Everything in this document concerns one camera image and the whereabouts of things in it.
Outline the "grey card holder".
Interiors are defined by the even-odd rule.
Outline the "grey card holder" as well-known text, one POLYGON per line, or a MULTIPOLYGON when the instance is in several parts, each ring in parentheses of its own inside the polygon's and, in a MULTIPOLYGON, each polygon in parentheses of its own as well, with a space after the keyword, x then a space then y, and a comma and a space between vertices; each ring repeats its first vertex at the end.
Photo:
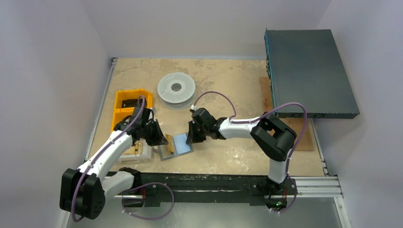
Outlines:
POLYGON ((189 153, 192 153, 193 147, 190 143, 187 143, 187 133, 182 133, 178 135, 174 135, 174 145, 175 145, 175 154, 170 155, 170 153, 167 150, 167 145, 159 145, 157 147, 158 154, 160 156, 161 161, 165 161, 168 159, 173 159, 182 155, 186 155, 189 153))

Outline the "white filament spool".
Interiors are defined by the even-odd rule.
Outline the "white filament spool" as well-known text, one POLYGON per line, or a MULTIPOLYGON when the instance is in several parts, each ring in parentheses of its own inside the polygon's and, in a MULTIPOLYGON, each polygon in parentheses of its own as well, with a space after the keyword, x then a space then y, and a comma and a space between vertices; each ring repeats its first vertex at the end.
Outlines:
POLYGON ((182 72, 165 75, 157 85, 162 103, 174 110, 185 109, 193 104, 196 96, 195 81, 182 72))

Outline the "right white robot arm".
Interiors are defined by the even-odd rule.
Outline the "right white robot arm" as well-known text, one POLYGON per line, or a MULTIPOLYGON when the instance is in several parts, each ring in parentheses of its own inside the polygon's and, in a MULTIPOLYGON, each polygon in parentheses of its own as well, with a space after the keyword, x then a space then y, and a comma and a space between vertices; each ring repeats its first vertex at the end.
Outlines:
POLYGON ((264 113, 263 118, 232 121, 227 117, 216 119, 205 108, 192 107, 188 122, 187 143, 201 143, 231 138, 253 139, 269 157, 268 179, 282 184, 288 177, 288 157, 294 148, 297 134, 275 115, 264 113))

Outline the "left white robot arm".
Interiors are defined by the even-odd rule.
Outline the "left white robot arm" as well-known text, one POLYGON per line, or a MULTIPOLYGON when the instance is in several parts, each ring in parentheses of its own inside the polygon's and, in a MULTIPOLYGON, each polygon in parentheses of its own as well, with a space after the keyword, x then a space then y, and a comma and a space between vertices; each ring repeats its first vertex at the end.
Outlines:
POLYGON ((107 174, 119 158, 140 139, 148 146, 167 145, 152 109, 135 107, 120 121, 104 145, 76 169, 67 169, 61 178, 59 206, 74 222, 96 219, 108 199, 124 191, 144 188, 141 173, 123 167, 115 175, 107 174))

